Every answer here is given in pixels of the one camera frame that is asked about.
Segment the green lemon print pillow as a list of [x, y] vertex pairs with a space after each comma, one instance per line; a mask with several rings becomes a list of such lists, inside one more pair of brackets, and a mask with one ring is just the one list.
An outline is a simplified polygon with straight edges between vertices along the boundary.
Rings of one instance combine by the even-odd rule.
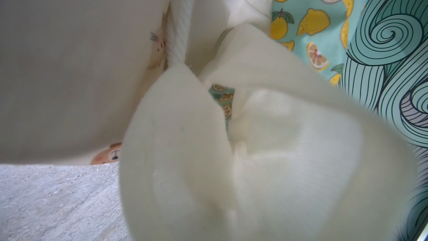
[[415, 176], [405, 142], [244, 23], [199, 76], [185, 64], [194, 0], [168, 27], [169, 69], [120, 154], [135, 241], [391, 241]]

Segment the cream animal print pillow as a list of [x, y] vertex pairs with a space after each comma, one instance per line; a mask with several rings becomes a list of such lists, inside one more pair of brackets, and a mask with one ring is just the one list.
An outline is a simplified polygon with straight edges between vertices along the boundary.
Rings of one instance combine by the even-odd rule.
[[[1, 0], [1, 163], [78, 164], [122, 140], [173, 63], [171, 0]], [[194, 0], [176, 0], [186, 43]]]

